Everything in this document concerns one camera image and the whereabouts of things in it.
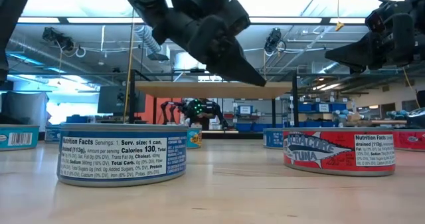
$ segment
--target tuna can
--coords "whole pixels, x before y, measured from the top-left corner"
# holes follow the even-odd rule
[[[59,181],[124,187],[167,181],[186,170],[186,126],[63,124]]]
[[[60,125],[46,126],[44,142],[46,144],[59,144],[60,141]]]
[[[35,148],[39,142],[39,126],[0,125],[0,151]]]
[[[384,176],[395,171],[394,140],[385,128],[284,128],[286,166],[315,173]]]
[[[425,130],[394,130],[397,150],[425,152]]]
[[[263,146],[265,148],[282,149],[284,147],[284,130],[282,128],[264,128]]]
[[[200,148],[202,146],[202,128],[189,128],[187,130],[187,148]]]

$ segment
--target nutrition facts label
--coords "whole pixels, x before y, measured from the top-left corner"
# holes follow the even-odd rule
[[[86,179],[129,179],[183,171],[186,137],[63,137],[60,175]]]
[[[355,135],[356,165],[359,167],[395,164],[392,135]]]

